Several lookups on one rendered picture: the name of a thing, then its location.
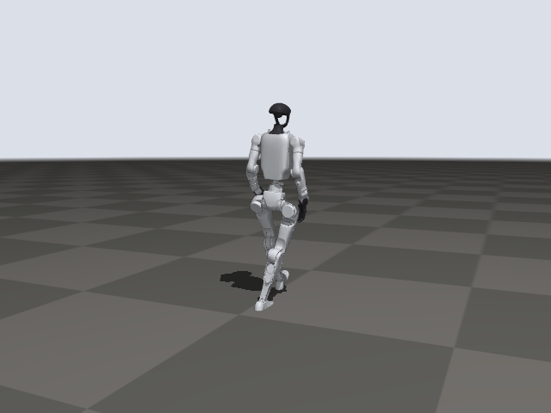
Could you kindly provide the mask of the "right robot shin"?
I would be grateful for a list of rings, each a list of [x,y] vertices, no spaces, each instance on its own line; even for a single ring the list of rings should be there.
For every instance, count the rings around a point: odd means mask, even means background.
[[[267,262],[265,270],[264,270],[264,277],[263,277],[263,289],[261,291],[260,299],[263,299],[263,303],[267,301],[267,298],[269,296],[270,289],[272,288],[273,284],[276,282],[276,278],[280,272],[281,266],[282,266],[282,259],[283,259],[283,252],[279,252],[275,259],[275,264],[271,262]]]

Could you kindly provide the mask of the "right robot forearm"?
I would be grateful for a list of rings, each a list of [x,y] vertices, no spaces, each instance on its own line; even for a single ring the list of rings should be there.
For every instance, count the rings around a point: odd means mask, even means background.
[[[297,187],[297,191],[298,191],[298,195],[299,195],[298,199],[300,200],[300,202],[302,203],[302,201],[305,198],[309,199],[309,197],[307,196],[308,192],[307,192],[307,188],[306,188],[305,174],[304,174],[304,170],[303,170],[302,167],[300,168],[300,178],[296,179],[294,182],[295,182],[295,185]]]

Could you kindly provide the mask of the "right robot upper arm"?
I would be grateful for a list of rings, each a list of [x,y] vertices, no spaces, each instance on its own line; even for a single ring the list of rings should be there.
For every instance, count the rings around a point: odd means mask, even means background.
[[[305,142],[299,137],[289,135],[289,144],[293,148],[293,168],[290,170],[290,175],[293,178],[300,178],[300,168],[303,161],[303,149],[305,147]]]

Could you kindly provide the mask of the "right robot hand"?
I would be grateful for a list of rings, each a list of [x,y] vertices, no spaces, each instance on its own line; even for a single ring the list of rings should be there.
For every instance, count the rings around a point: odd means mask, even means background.
[[[299,209],[300,209],[300,213],[299,213],[299,218],[298,218],[298,223],[302,222],[306,216],[306,205],[307,205],[307,201],[308,201],[308,198],[305,198],[302,203],[300,202],[299,200]]]

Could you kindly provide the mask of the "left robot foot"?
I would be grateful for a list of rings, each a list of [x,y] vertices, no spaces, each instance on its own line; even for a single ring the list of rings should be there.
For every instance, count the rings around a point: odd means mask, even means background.
[[[286,283],[286,281],[288,280],[288,277],[289,277],[289,272],[287,270],[282,270],[282,275],[283,275],[282,280],[280,280],[280,278],[278,278],[278,280],[276,279],[276,281],[275,281],[275,289],[276,290],[282,290],[284,288],[284,285],[285,285],[285,283]]]

